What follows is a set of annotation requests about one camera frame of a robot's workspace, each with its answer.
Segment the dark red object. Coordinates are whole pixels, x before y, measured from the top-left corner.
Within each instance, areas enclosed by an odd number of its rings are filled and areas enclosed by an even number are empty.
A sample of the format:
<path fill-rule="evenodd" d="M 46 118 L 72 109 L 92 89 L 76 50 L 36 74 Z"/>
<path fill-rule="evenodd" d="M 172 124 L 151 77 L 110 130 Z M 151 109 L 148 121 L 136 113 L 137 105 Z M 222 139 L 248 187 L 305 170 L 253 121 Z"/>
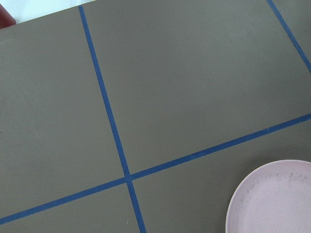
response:
<path fill-rule="evenodd" d="M 4 29 L 13 25 L 16 25 L 15 19 L 0 4 L 0 29 Z"/>

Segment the pink plate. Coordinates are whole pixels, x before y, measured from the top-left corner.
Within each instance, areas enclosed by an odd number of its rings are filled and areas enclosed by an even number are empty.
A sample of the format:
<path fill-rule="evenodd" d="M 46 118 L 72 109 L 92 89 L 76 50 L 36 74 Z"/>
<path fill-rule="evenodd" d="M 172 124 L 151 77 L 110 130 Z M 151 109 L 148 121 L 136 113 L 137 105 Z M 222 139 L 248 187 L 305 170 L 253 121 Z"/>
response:
<path fill-rule="evenodd" d="M 267 163 L 236 188 L 226 214 L 227 233 L 309 233 L 311 164 Z"/>

